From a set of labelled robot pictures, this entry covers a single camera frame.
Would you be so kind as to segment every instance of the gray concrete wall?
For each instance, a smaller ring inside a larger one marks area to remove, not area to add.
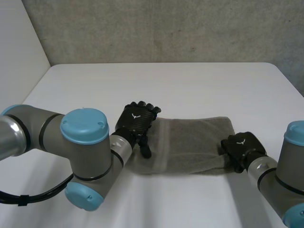
[[[51,65],[269,62],[304,94],[304,0],[22,0]]]

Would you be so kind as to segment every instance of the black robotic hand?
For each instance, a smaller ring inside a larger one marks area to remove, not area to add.
[[[148,145],[147,131],[152,122],[160,113],[159,107],[147,104],[144,101],[132,102],[124,107],[115,126],[115,133],[122,134],[131,144],[132,148],[138,143],[144,158],[151,157]]]
[[[232,166],[237,173],[248,170],[255,159],[266,156],[266,151],[260,141],[251,133],[237,133],[221,141],[222,148],[230,156]]]

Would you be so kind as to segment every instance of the logo on robotic hand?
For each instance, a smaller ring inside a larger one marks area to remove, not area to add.
[[[136,116],[136,115],[134,115],[133,113],[132,113],[132,116],[133,116],[134,119],[136,119],[136,118],[138,118],[138,117],[141,117],[140,115]]]
[[[244,145],[244,143],[245,143],[245,141],[246,141],[246,139],[244,139],[244,141],[242,141],[242,142],[237,142],[237,144],[242,144],[242,145]]]

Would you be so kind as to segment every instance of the robotic arm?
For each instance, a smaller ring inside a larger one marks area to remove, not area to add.
[[[14,105],[0,115],[0,160],[34,148],[68,158],[73,174],[44,193],[44,200],[65,188],[71,203],[94,211],[104,201],[137,143],[144,157],[151,156],[146,133],[160,111],[142,101],[132,102],[124,108],[115,132],[109,135],[107,118],[96,109],[76,109],[63,115]],[[1,195],[2,203],[19,206],[41,201],[39,195]]]
[[[221,142],[235,172],[248,176],[284,224],[304,228],[304,121],[288,125],[279,161],[268,157],[250,132],[230,135]]]

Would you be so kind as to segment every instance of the black ring band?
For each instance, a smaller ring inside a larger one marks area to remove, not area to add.
[[[275,171],[275,170],[276,170],[276,168],[271,168],[271,169],[269,169],[269,170],[266,170],[266,171],[263,172],[263,174],[258,178],[258,181],[257,181],[257,188],[258,188],[259,191],[260,191],[260,183],[261,183],[263,177],[265,177],[266,174],[268,174],[268,173],[270,173],[270,172],[272,172],[272,171]]]
[[[25,126],[25,124],[19,118],[15,117],[14,115],[6,114],[6,116],[12,118],[22,128],[22,130],[24,132],[24,135],[25,135],[25,138],[26,138],[26,141],[27,141],[27,146],[26,146],[26,149],[25,149],[24,153],[29,151],[29,148],[30,148],[30,145],[31,145],[31,139],[30,139],[30,134],[29,134],[29,131],[28,131],[27,127]]]
[[[83,177],[77,176],[75,173],[73,173],[73,174],[74,174],[74,176],[75,176],[76,178],[78,178],[78,179],[80,179],[80,180],[82,180],[82,181],[95,181],[95,180],[98,180],[98,179],[104,177],[105,175],[107,175],[108,172],[109,172],[109,171],[111,170],[111,168],[112,168],[112,164],[113,164],[113,158],[112,158],[110,167],[109,167],[103,174],[101,174],[101,175],[99,175],[99,176],[97,176],[97,177],[83,178]]]
[[[304,191],[303,190],[299,190],[299,189],[296,189],[288,184],[286,184],[285,182],[283,182],[277,175],[275,176],[275,180],[281,185],[283,186],[284,188],[296,193],[296,194],[299,194],[299,195],[302,195],[304,196]]]
[[[54,115],[51,115],[45,122],[44,124],[42,125],[41,127],[41,130],[40,130],[40,133],[39,133],[39,137],[38,137],[38,140],[39,140],[39,145],[41,147],[41,149],[45,152],[47,152],[46,148],[44,147],[44,144],[43,144],[43,135],[44,135],[44,132],[46,131],[46,128],[48,126],[48,124],[56,117],[56,116],[59,116],[61,114],[59,113],[56,113]]]
[[[114,150],[111,150],[111,153],[113,154],[113,155],[115,155],[117,158],[118,158],[118,160],[120,161],[120,163],[122,164],[122,166],[124,166],[124,161],[123,161],[123,159],[121,158],[121,156],[118,154],[118,153],[116,153]]]

